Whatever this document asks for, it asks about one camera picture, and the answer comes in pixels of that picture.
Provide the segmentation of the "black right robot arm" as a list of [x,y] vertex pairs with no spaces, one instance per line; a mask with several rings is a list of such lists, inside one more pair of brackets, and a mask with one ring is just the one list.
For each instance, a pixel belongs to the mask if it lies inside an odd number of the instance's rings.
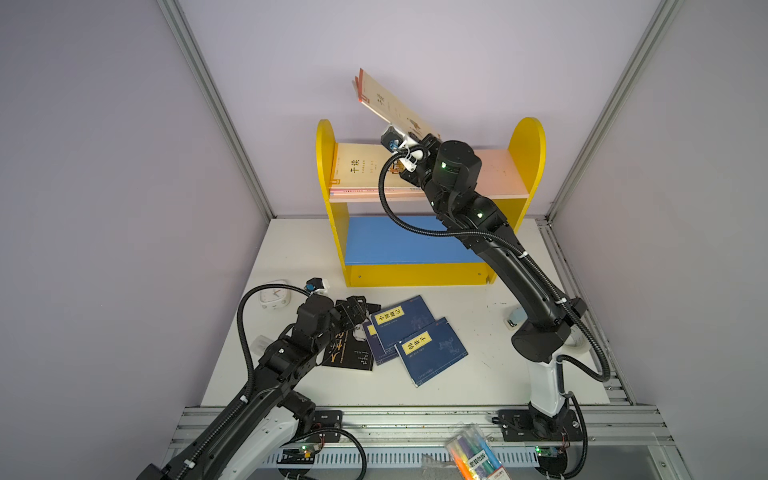
[[563,365],[583,372],[590,369],[564,353],[574,328],[585,328],[586,311],[579,298],[569,298],[538,266],[519,242],[497,204],[476,190],[482,161],[461,141],[441,141],[427,135],[385,142],[391,152],[389,165],[400,164],[400,176],[425,195],[440,230],[417,227],[399,218],[378,192],[387,216],[399,227],[433,238],[455,238],[482,259],[519,301],[525,320],[513,334],[513,348],[527,361],[531,381],[529,409],[533,417],[547,420],[565,415],[573,405],[565,390]]

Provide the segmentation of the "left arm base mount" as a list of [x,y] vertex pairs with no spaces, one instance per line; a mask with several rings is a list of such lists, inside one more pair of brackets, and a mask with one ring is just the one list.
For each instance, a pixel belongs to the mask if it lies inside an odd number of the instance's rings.
[[344,412],[321,407],[298,392],[291,392],[259,423],[254,431],[264,460],[281,455],[276,463],[308,464],[328,445],[343,436]]

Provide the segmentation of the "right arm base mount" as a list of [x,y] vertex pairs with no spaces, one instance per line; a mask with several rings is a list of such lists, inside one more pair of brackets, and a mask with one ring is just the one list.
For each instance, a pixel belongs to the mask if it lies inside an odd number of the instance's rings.
[[577,412],[566,403],[554,417],[549,417],[532,405],[525,408],[503,409],[491,417],[506,442],[580,442],[585,431]]

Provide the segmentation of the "beige book orange border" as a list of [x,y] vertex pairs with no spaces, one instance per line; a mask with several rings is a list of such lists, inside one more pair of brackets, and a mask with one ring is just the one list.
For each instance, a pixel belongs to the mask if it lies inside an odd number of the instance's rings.
[[355,77],[355,89],[358,101],[393,126],[397,131],[414,139],[424,139],[431,134],[440,139],[437,130],[426,122],[413,109],[398,99],[393,93],[376,81],[364,69]]

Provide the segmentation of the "pink cartoon cover book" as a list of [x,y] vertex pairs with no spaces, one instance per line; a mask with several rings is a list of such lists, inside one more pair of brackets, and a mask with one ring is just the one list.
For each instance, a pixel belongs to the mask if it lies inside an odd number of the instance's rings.
[[[385,196],[390,199],[413,199],[423,196],[423,192],[418,188],[389,188],[384,189]],[[331,202],[360,201],[372,202],[379,199],[379,192],[376,188],[331,188],[329,191]]]

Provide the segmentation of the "beige book yellow border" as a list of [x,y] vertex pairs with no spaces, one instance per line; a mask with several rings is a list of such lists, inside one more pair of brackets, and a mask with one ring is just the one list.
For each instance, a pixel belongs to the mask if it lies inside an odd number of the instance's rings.
[[331,176],[333,192],[376,193],[384,164],[392,153],[381,145],[340,143]]

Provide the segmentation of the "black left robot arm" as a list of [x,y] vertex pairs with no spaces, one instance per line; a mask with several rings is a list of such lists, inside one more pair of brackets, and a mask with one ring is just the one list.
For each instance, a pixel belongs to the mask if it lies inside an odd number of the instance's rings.
[[363,296],[332,300],[312,294],[292,328],[268,345],[244,387],[191,444],[164,466],[148,465],[140,479],[246,479],[286,444],[340,434],[314,426],[316,405],[295,391],[340,333],[369,316]]

